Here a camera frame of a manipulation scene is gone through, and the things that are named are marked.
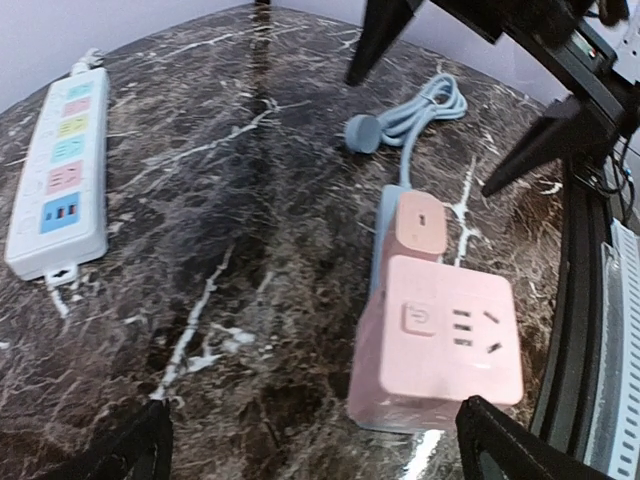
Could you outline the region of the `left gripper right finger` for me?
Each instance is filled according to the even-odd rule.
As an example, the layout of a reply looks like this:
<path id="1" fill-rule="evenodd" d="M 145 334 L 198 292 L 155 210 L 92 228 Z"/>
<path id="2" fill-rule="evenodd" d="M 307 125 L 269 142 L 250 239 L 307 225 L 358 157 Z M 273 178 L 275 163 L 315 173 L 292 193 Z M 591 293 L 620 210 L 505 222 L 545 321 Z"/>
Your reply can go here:
<path id="1" fill-rule="evenodd" d="M 511 479 L 606 479 L 608 476 L 554 449 L 481 396 L 461 403 L 455 419 L 463 474 L 485 479 L 481 455 Z"/>

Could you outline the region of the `large pink cube socket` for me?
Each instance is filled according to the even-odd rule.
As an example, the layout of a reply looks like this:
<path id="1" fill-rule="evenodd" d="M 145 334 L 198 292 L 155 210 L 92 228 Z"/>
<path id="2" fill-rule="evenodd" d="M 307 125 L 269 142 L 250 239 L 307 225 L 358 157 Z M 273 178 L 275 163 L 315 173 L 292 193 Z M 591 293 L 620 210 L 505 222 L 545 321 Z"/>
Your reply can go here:
<path id="1" fill-rule="evenodd" d="M 524 395 L 510 282 L 391 257 L 358 322 L 349 417 L 379 431 L 446 430 L 461 403 L 474 395 L 501 409 Z"/>

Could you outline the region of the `grey-blue power strip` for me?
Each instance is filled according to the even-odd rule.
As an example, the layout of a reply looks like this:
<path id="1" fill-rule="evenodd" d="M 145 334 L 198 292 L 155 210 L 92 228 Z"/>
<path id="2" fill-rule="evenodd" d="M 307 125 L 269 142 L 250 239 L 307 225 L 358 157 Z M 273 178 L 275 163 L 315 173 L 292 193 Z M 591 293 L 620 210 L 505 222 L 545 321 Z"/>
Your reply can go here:
<path id="1" fill-rule="evenodd" d="M 351 383 L 349 387 L 349 416 L 362 428 L 389 433 L 409 434 L 411 414 L 397 405 L 399 397 L 389 393 L 380 383 L 380 376 L 389 380 L 393 374 L 405 375 L 391 362 L 399 360 L 395 351 L 404 349 L 401 337 L 408 334 L 407 310 L 415 302 L 413 284 L 400 271 L 420 262 L 399 254 L 383 254 L 388 229 L 395 225 L 394 215 L 400 196 L 408 190 L 401 186 L 383 188 L 376 217 L 369 298 L 358 322 L 354 345 Z"/>

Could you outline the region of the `small pink plug adapter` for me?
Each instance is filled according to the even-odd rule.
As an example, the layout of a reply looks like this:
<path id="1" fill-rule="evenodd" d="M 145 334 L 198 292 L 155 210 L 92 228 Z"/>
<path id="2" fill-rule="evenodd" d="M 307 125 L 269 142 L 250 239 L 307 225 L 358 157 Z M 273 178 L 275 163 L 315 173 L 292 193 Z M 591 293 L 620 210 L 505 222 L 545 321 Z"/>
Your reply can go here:
<path id="1" fill-rule="evenodd" d="M 443 204 L 433 195 L 411 190 L 400 195 L 395 213 L 395 238 L 405 251 L 437 258 L 447 247 Z"/>

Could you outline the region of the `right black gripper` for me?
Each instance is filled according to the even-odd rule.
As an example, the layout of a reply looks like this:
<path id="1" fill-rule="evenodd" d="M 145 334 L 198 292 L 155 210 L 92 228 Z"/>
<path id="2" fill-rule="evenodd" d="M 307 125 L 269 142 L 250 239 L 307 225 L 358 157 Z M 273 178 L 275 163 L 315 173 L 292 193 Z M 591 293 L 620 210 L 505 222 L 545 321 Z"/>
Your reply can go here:
<path id="1" fill-rule="evenodd" d="M 626 21 L 609 45 L 586 21 L 590 1 L 438 1 L 436 5 L 490 43 L 506 34 L 571 95 L 554 101 L 485 180 L 492 196 L 555 160 L 599 166 L 620 130 L 639 128 L 639 14 L 625 1 L 602 1 L 599 19 Z"/>

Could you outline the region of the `white multicolour power strip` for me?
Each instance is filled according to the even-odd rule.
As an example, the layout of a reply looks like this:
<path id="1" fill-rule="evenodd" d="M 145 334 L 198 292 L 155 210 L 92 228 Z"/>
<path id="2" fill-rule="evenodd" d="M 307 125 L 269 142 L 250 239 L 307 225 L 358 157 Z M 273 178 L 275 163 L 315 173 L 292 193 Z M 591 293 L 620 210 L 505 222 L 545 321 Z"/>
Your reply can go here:
<path id="1" fill-rule="evenodd" d="M 13 202 L 4 259 L 24 281 L 72 282 L 108 249 L 109 77 L 88 50 L 47 91 Z"/>

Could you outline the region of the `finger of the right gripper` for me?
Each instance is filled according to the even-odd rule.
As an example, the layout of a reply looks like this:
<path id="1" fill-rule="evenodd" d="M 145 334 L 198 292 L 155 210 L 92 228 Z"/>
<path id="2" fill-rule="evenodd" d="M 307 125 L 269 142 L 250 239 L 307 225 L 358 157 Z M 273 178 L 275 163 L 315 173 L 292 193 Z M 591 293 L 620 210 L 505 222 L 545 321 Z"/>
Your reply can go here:
<path id="1" fill-rule="evenodd" d="M 369 0 L 357 48 L 345 76 L 347 85 L 360 85 L 399 39 L 424 0 Z"/>

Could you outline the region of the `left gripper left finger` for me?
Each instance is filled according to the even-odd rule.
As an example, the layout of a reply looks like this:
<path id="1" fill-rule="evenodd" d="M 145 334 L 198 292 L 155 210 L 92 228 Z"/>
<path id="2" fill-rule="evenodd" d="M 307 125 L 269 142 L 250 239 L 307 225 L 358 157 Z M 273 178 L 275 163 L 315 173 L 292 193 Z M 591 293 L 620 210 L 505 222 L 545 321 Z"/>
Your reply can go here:
<path id="1" fill-rule="evenodd" d="M 42 475 L 56 479 L 163 479 L 171 476 L 173 424 L 167 400 L 151 400 L 91 448 Z"/>

